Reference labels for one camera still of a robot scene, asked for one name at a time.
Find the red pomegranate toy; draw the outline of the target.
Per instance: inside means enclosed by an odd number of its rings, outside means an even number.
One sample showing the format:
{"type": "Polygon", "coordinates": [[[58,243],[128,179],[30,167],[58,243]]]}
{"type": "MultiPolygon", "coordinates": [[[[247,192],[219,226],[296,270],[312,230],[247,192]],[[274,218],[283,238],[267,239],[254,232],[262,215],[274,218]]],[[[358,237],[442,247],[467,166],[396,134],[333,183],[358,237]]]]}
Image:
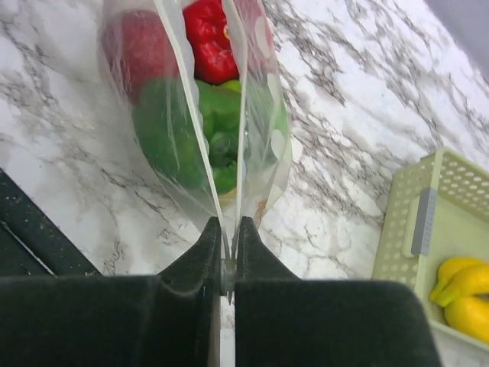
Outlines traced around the red pomegranate toy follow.
{"type": "Polygon", "coordinates": [[[179,75],[173,48],[155,11],[134,9],[113,15],[102,30],[101,44],[115,82],[134,105],[148,80],[179,75]]]}

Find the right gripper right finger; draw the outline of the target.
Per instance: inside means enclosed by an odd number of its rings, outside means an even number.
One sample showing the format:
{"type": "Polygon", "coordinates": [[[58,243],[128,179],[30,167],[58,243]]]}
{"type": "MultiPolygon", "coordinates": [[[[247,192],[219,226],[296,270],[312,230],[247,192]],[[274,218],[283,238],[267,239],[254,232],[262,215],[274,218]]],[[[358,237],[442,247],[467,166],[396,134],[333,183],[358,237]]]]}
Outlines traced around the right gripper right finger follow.
{"type": "Polygon", "coordinates": [[[235,281],[238,366],[438,366],[429,324],[404,284],[302,280],[241,220],[235,281]]]}

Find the red bell pepper toy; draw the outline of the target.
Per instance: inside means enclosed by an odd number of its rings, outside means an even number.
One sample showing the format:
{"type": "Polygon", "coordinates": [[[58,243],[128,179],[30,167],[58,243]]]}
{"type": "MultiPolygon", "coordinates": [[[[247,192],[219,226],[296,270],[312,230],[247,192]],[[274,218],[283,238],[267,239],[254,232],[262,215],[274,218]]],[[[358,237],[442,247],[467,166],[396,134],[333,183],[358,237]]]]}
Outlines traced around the red bell pepper toy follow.
{"type": "Polygon", "coordinates": [[[239,76],[222,3],[199,0],[183,9],[186,36],[193,49],[195,76],[220,85],[239,76]]]}

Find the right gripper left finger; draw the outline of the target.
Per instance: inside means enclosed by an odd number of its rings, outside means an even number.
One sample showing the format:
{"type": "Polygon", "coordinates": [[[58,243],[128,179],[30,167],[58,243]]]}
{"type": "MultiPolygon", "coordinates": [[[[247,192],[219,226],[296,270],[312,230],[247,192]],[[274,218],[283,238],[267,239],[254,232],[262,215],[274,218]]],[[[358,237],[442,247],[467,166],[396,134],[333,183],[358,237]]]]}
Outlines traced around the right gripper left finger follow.
{"type": "Polygon", "coordinates": [[[3,366],[217,366],[221,228],[162,272],[1,279],[3,366]]]}

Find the clear zip top bag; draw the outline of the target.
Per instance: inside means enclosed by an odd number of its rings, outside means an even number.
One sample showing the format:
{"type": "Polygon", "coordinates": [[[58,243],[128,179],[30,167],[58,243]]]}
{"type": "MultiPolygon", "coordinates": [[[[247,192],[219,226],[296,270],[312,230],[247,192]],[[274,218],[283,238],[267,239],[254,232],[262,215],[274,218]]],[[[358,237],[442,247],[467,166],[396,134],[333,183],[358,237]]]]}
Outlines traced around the clear zip top bag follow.
{"type": "Polygon", "coordinates": [[[287,188],[290,124],[272,32],[260,1],[220,1],[228,22],[236,80],[220,85],[195,76],[183,9],[195,1],[105,1],[98,34],[99,70],[118,98],[151,169],[197,227],[215,216],[225,257],[237,252],[241,219],[260,223],[287,188]],[[158,13],[179,75],[153,78],[131,103],[102,49],[105,23],[122,11],[158,13]]]}

